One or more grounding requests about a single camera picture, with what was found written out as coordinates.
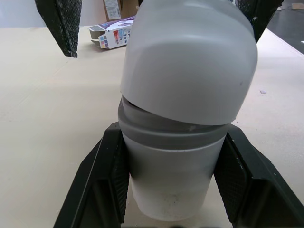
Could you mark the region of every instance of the product box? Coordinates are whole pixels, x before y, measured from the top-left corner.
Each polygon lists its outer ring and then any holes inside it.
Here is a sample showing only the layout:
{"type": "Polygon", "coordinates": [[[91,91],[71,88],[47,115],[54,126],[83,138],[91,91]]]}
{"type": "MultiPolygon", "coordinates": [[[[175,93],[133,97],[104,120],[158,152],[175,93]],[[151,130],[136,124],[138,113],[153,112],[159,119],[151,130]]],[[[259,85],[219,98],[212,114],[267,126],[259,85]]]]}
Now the product box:
{"type": "Polygon", "coordinates": [[[89,27],[91,41],[100,48],[107,49],[126,45],[134,18],[135,16],[89,27]]]}
{"type": "Polygon", "coordinates": [[[136,15],[138,0],[104,0],[106,20],[117,20],[136,15]]]}

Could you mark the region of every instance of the white plastic container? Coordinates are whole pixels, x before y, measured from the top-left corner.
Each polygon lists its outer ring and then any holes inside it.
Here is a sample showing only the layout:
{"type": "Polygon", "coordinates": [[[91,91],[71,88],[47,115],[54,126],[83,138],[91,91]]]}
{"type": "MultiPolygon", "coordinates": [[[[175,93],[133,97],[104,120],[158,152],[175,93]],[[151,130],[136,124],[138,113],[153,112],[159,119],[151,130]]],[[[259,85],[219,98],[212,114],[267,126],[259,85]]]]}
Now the white plastic container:
{"type": "Polygon", "coordinates": [[[119,124],[140,210],[175,221],[203,204],[257,65],[249,21],[228,0],[145,0],[127,45],[119,124]]]}

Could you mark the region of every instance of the tabletop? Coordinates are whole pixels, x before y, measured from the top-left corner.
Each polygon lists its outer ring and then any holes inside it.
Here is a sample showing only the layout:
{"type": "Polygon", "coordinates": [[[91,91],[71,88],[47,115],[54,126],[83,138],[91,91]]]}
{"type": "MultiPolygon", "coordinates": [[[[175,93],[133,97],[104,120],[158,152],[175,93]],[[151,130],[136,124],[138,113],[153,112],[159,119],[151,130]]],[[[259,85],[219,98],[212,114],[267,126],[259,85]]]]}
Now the tabletop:
{"type": "MultiPolygon", "coordinates": [[[[304,56],[266,30],[257,70],[233,124],[268,157],[304,203],[304,56]]],[[[125,47],[101,50],[87,28],[78,58],[47,28],[0,29],[0,227],[51,228],[80,162],[117,121],[125,47]]],[[[166,228],[128,194],[123,226],[166,228]]],[[[214,179],[187,228],[231,224],[214,179]]]]}

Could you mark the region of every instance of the white box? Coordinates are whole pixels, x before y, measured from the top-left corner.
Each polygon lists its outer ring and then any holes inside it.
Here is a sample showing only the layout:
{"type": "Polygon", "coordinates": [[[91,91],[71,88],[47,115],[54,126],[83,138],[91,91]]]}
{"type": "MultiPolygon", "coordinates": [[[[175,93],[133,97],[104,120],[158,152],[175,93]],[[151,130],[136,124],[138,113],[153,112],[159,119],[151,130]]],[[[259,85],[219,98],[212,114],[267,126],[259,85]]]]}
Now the white box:
{"type": "Polygon", "coordinates": [[[128,43],[134,17],[89,27],[91,41],[100,48],[117,48],[128,43]]]}

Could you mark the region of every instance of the white plastic cap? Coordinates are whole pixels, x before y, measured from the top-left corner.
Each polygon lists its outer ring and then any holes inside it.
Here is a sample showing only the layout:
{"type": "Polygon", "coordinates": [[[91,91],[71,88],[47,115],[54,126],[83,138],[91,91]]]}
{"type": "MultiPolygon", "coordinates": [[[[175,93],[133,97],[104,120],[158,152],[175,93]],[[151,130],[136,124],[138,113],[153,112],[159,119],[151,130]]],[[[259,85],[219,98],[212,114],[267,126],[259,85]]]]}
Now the white plastic cap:
{"type": "Polygon", "coordinates": [[[248,92],[256,48],[249,21],[228,0],[145,0],[128,41],[121,92],[165,118],[228,124],[248,92]]]}

